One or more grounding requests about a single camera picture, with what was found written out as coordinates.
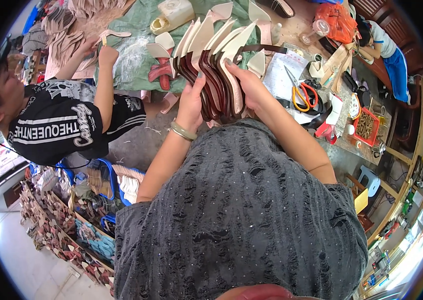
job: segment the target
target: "white shirt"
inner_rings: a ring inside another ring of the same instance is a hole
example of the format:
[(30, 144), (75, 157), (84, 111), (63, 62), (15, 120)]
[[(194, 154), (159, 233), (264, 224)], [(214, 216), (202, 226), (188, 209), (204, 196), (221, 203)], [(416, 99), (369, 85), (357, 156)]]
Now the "white shirt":
[(374, 43), (381, 43), (380, 56), (384, 59), (391, 57), (396, 51), (396, 44), (393, 39), (376, 22), (370, 20), (365, 22), (371, 25), (370, 33)]

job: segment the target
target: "green cloth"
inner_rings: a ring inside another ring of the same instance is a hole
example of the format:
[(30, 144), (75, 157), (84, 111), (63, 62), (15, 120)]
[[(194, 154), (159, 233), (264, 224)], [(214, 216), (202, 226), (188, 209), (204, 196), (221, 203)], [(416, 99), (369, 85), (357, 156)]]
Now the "green cloth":
[[(157, 5), (163, 0), (136, 0), (130, 10), (121, 18), (113, 20), (108, 29), (123, 32), (131, 32), (131, 37), (119, 38), (109, 36), (107, 45), (119, 51), (119, 57), (113, 67), (113, 81), (115, 89), (138, 91), (138, 90), (159, 90), (160, 82), (158, 78), (148, 81), (148, 72), (152, 65), (158, 64), (157, 59), (151, 57), (145, 45), (155, 42), (155, 35), (150, 31), (150, 23), (160, 15)], [(203, 20), (208, 10), (216, 4), (227, 3), (226, 0), (190, 0), (195, 11), (195, 21), (198, 17)], [(251, 23), (248, 16), (249, 0), (237, 0), (233, 2), (232, 18), (236, 19), (233, 29), (247, 26)], [(170, 32), (175, 46), (182, 39), (185, 31), (191, 22), (178, 27)], [(224, 24), (223, 21), (215, 23), (215, 32)], [(251, 34), (247, 45), (257, 44), (257, 32)], [(241, 65), (244, 66), (250, 59), (252, 53), (246, 52), (243, 55)], [(94, 79), (98, 83), (98, 66), (95, 69)], [(185, 79), (179, 77), (177, 80), (170, 81), (170, 92), (180, 93), (185, 86)]]

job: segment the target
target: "scissors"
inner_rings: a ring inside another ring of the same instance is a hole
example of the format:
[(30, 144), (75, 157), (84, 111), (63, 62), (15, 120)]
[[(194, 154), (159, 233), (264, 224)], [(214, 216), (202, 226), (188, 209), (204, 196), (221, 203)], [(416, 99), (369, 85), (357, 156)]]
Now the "scissors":
[[(292, 72), (286, 66), (285, 66), (285, 71), (286, 71), (288, 77), (290, 78), (290, 80), (293, 83), (293, 87), (292, 87), (292, 101), (293, 101), (293, 105), (295, 106), (295, 108), (297, 110), (303, 111), (303, 112), (309, 111), (310, 108), (314, 108), (317, 105), (317, 103), (318, 103), (318, 95), (317, 95), (317, 92), (315, 91), (315, 89), (313, 87), (310, 87), (306, 83), (303, 83), (303, 82), (302, 83), (299, 83), (299, 81), (295, 78), (295, 76), (293, 76)], [(305, 98), (300, 94), (299, 87), (301, 87), (301, 89), (302, 89), (302, 91), (303, 91), (303, 93), (305, 95)], [(307, 93), (307, 90), (306, 89), (309, 89), (315, 95), (315, 103), (313, 103), (313, 104), (310, 103), (310, 98), (308, 96), (308, 93)], [(300, 99), (303, 100), (306, 108), (299, 107), (299, 105), (295, 101), (295, 94), (298, 94), (298, 96), (300, 97)]]

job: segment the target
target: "bracelet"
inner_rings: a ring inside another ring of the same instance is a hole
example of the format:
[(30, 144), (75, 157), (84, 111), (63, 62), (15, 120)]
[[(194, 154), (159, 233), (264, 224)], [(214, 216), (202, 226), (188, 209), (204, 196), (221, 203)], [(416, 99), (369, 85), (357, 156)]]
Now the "bracelet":
[(179, 124), (177, 124), (175, 121), (172, 121), (172, 129), (177, 134), (183, 137), (187, 141), (194, 141), (197, 139), (197, 135), (194, 133), (191, 133), (190, 131), (186, 130), (185, 128), (181, 127)]

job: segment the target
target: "blue stool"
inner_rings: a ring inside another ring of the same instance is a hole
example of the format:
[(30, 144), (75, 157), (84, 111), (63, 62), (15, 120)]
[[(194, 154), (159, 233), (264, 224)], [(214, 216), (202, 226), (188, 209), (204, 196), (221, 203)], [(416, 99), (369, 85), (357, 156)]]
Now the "blue stool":
[(361, 165), (360, 170), (362, 171), (360, 174), (360, 177), (358, 178), (358, 181), (361, 183), (364, 176), (368, 179), (368, 183), (366, 184), (365, 188), (368, 189), (368, 197), (373, 197), (375, 193), (378, 190), (378, 187), (380, 187), (380, 178), (378, 178), (375, 173), (373, 173), (372, 170), (367, 168), (364, 165)]

